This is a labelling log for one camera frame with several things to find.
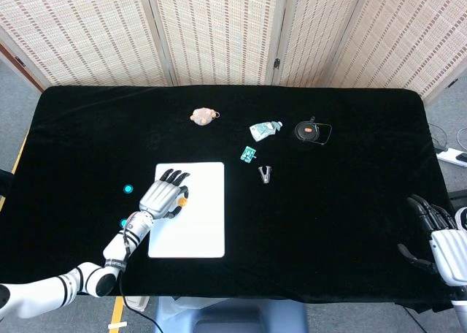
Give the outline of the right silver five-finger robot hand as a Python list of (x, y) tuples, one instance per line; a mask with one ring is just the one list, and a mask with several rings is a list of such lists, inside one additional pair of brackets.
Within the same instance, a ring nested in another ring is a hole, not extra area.
[(440, 275), (448, 286), (465, 286), (466, 208), (461, 207), (455, 215), (450, 215), (444, 208), (430, 204), (416, 194), (412, 194), (407, 202), (428, 237), (434, 261), (417, 258), (403, 244), (398, 245), (400, 254), (412, 266)]

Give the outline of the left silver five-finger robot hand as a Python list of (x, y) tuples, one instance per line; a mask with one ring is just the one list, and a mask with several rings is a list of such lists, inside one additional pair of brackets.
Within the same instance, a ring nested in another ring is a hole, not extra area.
[(189, 189), (182, 185), (189, 172), (166, 170), (157, 177), (139, 201), (139, 211), (149, 213), (154, 220), (174, 218), (182, 210), (179, 200), (188, 200)]

